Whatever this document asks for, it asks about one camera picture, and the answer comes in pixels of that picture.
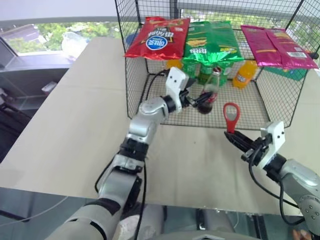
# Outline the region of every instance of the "plastic bag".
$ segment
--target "plastic bag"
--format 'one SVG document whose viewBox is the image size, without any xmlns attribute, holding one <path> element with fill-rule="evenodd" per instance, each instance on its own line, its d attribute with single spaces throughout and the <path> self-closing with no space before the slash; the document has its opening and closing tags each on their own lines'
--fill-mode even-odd
<svg viewBox="0 0 320 240">
<path fill-rule="evenodd" d="M 199 21 L 189 25 L 184 59 L 206 66 L 219 62 L 242 61 L 239 47 L 229 21 Z"/>
<path fill-rule="evenodd" d="M 190 19 L 165 20 L 146 17 L 139 35 L 125 53 L 125 57 L 144 57 L 151 60 L 181 59 Z"/>
<path fill-rule="evenodd" d="M 257 65 L 285 69 L 317 69 L 306 51 L 286 33 L 285 29 L 242 25 L 241 29 Z"/>
</svg>

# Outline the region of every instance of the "metal wire basket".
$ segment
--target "metal wire basket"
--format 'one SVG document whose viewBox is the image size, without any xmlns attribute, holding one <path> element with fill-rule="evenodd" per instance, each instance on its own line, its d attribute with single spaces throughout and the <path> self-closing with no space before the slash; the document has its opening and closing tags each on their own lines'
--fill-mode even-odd
<svg viewBox="0 0 320 240">
<path fill-rule="evenodd" d="M 320 2 L 318 0 L 115 0 L 124 51 L 139 33 L 145 17 L 161 16 L 166 19 L 191 18 L 196 21 L 231 21 L 242 56 L 253 60 L 252 52 L 240 25 L 266 28 L 285 28 L 300 46 L 314 53 L 320 48 Z M 243 62 L 233 65 L 228 79 L 232 79 Z M 146 98 L 151 79 L 163 70 L 165 61 L 144 58 L 126 58 L 127 114 L 132 118 Z M 290 70 L 260 68 L 245 88 L 222 86 L 212 111 L 203 115 L 194 108 L 171 114 L 164 124 L 206 128 L 225 128 L 223 106 L 234 102 L 240 106 L 238 129 L 258 130 L 269 121 L 284 121 L 289 127 L 307 74 L 306 69 Z M 165 81 L 158 76 L 153 82 L 149 98 L 165 94 Z M 201 93 L 201 85 L 193 85 L 191 96 Z"/>
</svg>

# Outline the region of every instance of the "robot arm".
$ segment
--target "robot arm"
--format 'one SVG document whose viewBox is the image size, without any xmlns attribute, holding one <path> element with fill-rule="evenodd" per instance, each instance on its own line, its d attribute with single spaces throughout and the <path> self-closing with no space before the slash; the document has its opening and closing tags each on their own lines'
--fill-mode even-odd
<svg viewBox="0 0 320 240">
<path fill-rule="evenodd" d="M 138 198 L 149 145 L 157 127 L 169 113 L 206 101 L 211 93 L 197 99 L 188 97 L 188 87 L 195 82 L 176 67 L 166 80 L 166 96 L 144 101 L 130 122 L 119 152 L 98 178 L 95 188 L 98 199 L 82 206 L 47 240 L 110 240 L 123 212 L 131 209 Z"/>
<path fill-rule="evenodd" d="M 285 142 L 284 123 L 272 122 L 262 128 L 261 137 L 255 141 L 239 131 L 224 134 L 232 144 L 245 152 L 241 157 L 244 161 L 265 170 L 266 175 L 280 185 L 282 197 L 285 191 L 297 203 L 313 239 L 320 239 L 320 178 L 311 169 L 277 153 Z M 281 215 L 284 215 L 282 204 L 280 201 Z"/>
</svg>

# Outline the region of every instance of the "tree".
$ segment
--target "tree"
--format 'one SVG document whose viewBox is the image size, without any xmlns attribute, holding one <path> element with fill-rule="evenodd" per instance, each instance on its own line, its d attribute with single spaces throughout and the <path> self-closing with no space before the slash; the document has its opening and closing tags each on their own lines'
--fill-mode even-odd
<svg viewBox="0 0 320 240">
<path fill-rule="evenodd" d="M 81 22 L 74 24 L 71 28 L 76 27 L 77 24 L 82 26 L 82 30 L 77 33 L 89 40 L 95 37 L 121 38 L 118 22 Z"/>
<path fill-rule="evenodd" d="M 292 21 L 289 27 L 292 33 L 291 37 L 300 46 L 313 52 L 319 47 L 320 42 L 320 28 L 315 23 L 306 23 L 302 21 Z"/>
<path fill-rule="evenodd" d="M 43 23 L 36 24 L 40 34 L 46 39 L 44 45 L 51 51 L 61 50 L 63 34 L 73 23 Z"/>
<path fill-rule="evenodd" d="M 46 51 L 47 49 L 36 41 L 25 41 L 21 38 L 7 39 L 6 42 L 18 53 Z"/>
<path fill-rule="evenodd" d="M 199 11 L 186 9 L 183 11 L 184 18 L 191 18 L 194 21 L 230 21 L 234 29 L 240 30 L 241 25 L 255 25 L 265 28 L 279 28 L 283 24 L 282 21 L 274 17 L 255 16 L 240 13 L 225 13 L 214 11 Z"/>
</svg>

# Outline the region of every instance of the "beige table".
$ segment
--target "beige table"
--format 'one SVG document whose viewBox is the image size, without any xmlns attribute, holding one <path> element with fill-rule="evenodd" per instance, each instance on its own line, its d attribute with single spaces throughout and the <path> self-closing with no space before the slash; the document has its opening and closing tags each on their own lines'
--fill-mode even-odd
<svg viewBox="0 0 320 240">
<path fill-rule="evenodd" d="M 118 39 L 95 38 L 35 114 L 0 165 L 0 186 L 95 198 L 94 184 L 128 129 Z M 320 174 L 320 81 L 310 71 L 280 153 Z M 243 131 L 255 139 L 258 131 Z M 149 148 L 147 202 L 279 213 L 223 129 L 161 125 Z M 264 172 L 257 178 L 275 193 Z M 285 206 L 287 214 L 299 210 Z"/>
</svg>

